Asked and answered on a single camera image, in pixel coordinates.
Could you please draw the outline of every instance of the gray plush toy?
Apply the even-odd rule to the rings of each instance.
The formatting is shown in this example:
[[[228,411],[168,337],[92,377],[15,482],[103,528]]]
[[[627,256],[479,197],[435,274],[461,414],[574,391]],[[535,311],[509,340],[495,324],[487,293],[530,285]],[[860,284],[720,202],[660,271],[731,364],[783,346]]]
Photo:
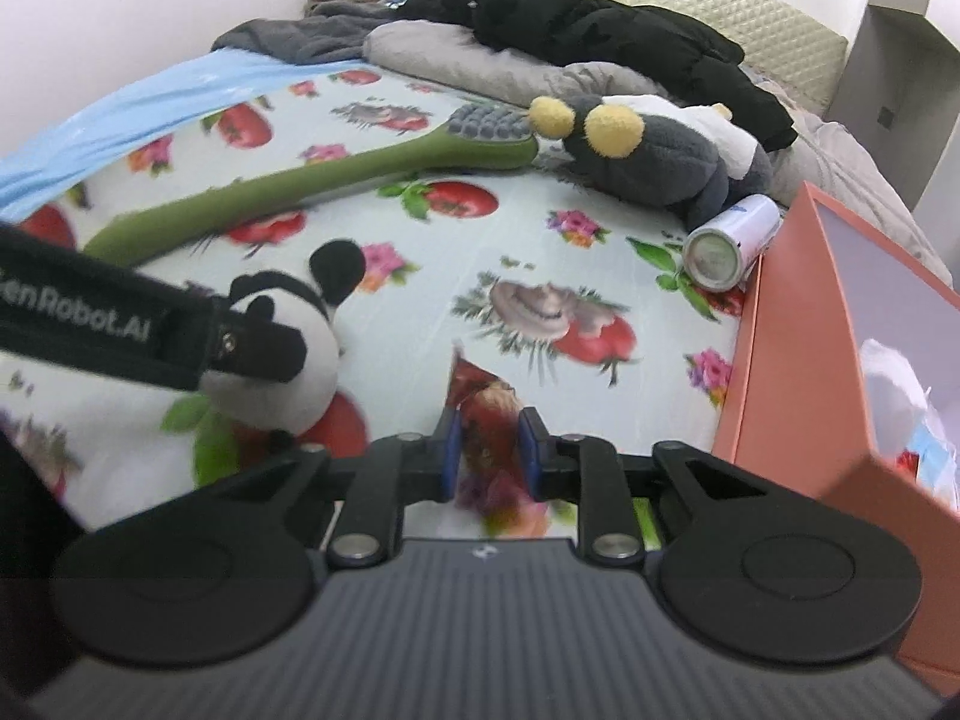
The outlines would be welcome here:
[[[676,213],[693,230],[749,194],[765,194],[770,158],[723,105],[679,108],[654,95],[537,98],[534,131],[563,139],[571,167],[601,191]]]

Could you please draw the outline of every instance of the green toothbrush toy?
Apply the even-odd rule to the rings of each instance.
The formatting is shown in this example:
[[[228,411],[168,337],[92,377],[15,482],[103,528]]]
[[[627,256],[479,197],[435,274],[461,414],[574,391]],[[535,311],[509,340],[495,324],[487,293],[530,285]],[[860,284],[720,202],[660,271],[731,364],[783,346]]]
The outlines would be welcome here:
[[[120,215],[90,239],[83,253],[111,265],[136,266],[204,235],[294,208],[321,191],[411,170],[513,170],[533,162],[537,151],[525,113],[496,105],[464,105],[440,127],[405,143],[293,167]]]

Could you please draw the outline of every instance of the flower print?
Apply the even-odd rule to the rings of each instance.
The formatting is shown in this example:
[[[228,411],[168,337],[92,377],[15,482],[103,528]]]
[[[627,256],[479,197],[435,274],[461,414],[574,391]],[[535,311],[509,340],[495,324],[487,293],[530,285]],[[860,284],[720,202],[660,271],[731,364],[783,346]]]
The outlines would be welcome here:
[[[704,391],[715,407],[723,406],[727,400],[733,366],[713,348],[704,349],[699,354],[685,355],[685,360],[690,386]]]
[[[317,85],[313,81],[301,81],[300,83],[295,83],[290,87],[291,94],[299,98],[315,98],[319,92],[317,92]]]
[[[583,233],[568,233],[563,236],[571,245],[579,248],[589,248],[593,245],[593,239]]]
[[[157,138],[152,143],[138,148],[127,155],[127,167],[131,172],[143,172],[150,170],[150,175],[157,177],[165,170],[171,170],[170,167],[170,143],[173,143],[173,135],[164,135]]]
[[[601,227],[583,211],[551,211],[546,220],[548,230],[575,247],[589,248],[594,242],[606,244],[610,230]]]
[[[307,165],[315,165],[318,162],[331,162],[349,156],[349,151],[342,143],[327,143],[324,146],[310,146],[299,157]]]
[[[419,271],[419,266],[404,260],[393,244],[368,244],[360,247],[367,264],[367,272],[359,290],[375,293],[387,281],[399,286],[407,283],[407,276]]]

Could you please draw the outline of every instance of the gray furniture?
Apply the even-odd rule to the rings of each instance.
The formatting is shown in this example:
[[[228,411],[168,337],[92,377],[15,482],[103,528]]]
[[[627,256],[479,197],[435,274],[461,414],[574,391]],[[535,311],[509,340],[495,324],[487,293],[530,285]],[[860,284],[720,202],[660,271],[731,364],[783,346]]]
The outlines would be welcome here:
[[[911,210],[960,117],[954,0],[869,0],[827,118],[858,139]]]

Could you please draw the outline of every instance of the floral bed sheet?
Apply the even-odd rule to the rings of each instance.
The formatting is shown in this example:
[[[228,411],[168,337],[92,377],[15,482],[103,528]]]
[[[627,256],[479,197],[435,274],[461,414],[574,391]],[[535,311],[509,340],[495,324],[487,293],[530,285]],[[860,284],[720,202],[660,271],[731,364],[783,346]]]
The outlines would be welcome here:
[[[23,226],[81,247],[121,213],[419,137],[465,100],[478,101],[376,67],[319,74],[183,125]],[[572,179],[555,143],[543,143],[527,170],[386,176],[314,197],[142,271],[218,293],[263,269],[309,282],[309,255],[344,237],[363,248],[367,273],[334,322],[344,348],[339,394],[300,440],[353,454],[377,437],[431,432],[459,347],[509,383],[512,398],[536,406],[552,433],[606,437],[630,453],[666,439],[712,445],[743,293],[697,290],[680,271],[677,220]],[[88,528],[262,457],[198,395],[10,355],[0,365],[0,427]],[[493,522],[475,503],[411,507],[406,533],[573,533],[567,507]]]

